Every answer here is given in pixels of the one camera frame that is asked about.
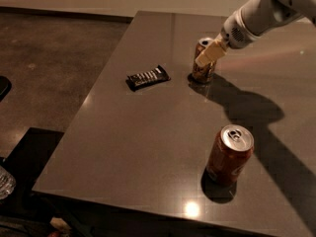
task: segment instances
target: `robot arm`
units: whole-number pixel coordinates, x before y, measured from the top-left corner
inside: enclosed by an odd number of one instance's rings
[[[204,67],[224,56],[228,47],[244,48],[264,33],[304,16],[316,26],[316,0],[249,0],[225,21],[221,33],[196,63]]]

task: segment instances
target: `soda can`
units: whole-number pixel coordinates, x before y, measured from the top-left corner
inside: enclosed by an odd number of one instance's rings
[[[215,136],[206,165],[207,174],[219,185],[231,186],[254,152],[254,137],[243,126],[229,124]]]
[[[196,63],[196,58],[199,54],[206,49],[206,47],[213,41],[211,38],[201,38],[197,42],[196,55],[194,60],[194,67],[192,71],[193,78],[199,83],[209,83],[212,78],[212,74],[215,70],[216,61],[209,63],[205,67],[199,67]]]

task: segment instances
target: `dark floor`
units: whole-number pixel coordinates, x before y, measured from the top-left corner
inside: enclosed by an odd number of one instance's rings
[[[0,156],[29,129],[65,131],[127,29],[127,23],[0,13]]]

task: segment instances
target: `gray table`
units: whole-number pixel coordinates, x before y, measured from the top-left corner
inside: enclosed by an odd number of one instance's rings
[[[220,17],[139,12],[41,173],[34,191],[277,236],[316,235],[316,31],[295,23],[188,81],[195,46]],[[172,80],[131,92],[126,75]],[[215,134],[251,129],[255,155],[228,200],[204,174]]]

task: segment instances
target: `black chair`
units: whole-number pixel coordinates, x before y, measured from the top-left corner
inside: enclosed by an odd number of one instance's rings
[[[8,78],[4,76],[0,76],[0,101],[4,99],[4,97],[8,94],[11,90],[11,82]]]

